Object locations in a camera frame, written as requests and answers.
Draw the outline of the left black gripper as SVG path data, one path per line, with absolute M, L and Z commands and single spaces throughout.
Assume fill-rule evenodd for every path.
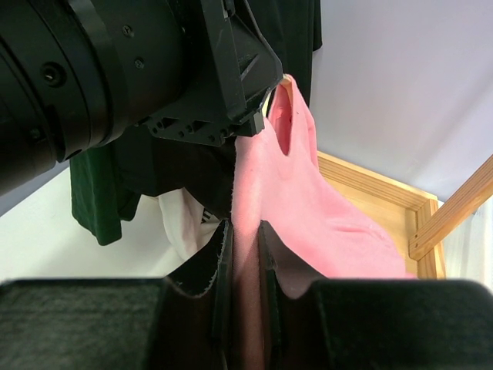
M 179 96 L 145 122 L 157 138 L 222 146 L 264 128 L 282 65 L 246 1 L 171 1 L 181 28 Z

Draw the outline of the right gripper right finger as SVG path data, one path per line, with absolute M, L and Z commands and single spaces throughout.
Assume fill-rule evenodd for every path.
M 490 369 L 492 295 L 466 280 L 335 280 L 259 227 L 268 369 Z

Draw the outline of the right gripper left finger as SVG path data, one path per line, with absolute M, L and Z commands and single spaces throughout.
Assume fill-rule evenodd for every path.
M 232 236 L 161 278 L 8 281 L 1 286 L 3 369 L 225 369 Z

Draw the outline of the white t shirt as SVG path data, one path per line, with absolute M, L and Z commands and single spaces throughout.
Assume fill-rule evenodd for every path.
M 187 261 L 212 238 L 220 220 L 185 188 L 157 197 L 166 238 L 182 261 Z

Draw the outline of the pink t shirt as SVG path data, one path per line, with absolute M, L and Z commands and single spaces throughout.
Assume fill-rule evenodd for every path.
M 376 222 L 320 174 L 314 118 L 297 87 L 277 90 L 265 127 L 236 140 L 233 181 L 233 291 L 236 353 L 242 369 L 262 369 L 258 229 L 280 239 L 328 278 L 407 278 L 403 257 Z

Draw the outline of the black t shirt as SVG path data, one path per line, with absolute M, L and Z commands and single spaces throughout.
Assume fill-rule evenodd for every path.
M 285 73 L 310 100 L 313 53 L 322 45 L 319 1 L 251 1 L 253 16 Z M 130 127 L 114 141 L 117 169 L 124 187 L 157 197 L 186 188 L 219 219 L 230 217 L 235 139 L 220 147 L 152 136 L 144 126 Z

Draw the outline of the dark green t shirt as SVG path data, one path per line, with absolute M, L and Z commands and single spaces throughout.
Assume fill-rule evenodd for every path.
M 72 216 L 102 246 L 122 238 L 122 222 L 136 215 L 140 195 L 119 176 L 111 146 L 89 149 L 69 160 Z

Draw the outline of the cream hanger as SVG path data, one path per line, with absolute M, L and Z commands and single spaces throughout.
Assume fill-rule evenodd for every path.
M 285 87 L 288 83 L 291 83 L 290 75 L 289 74 L 283 74 L 283 78 L 280 80 L 280 82 L 277 84 L 277 86 L 268 92 L 267 97 L 264 100 L 262 108 L 261 108 L 261 112 L 262 112 L 264 118 L 267 118 L 269 116 L 269 112 L 270 112 L 271 106 L 273 104 L 277 90 L 281 87 Z

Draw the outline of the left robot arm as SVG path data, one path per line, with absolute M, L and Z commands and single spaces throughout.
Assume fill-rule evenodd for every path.
M 1 191 L 120 137 L 263 129 L 282 65 L 245 1 L 3 1 Z

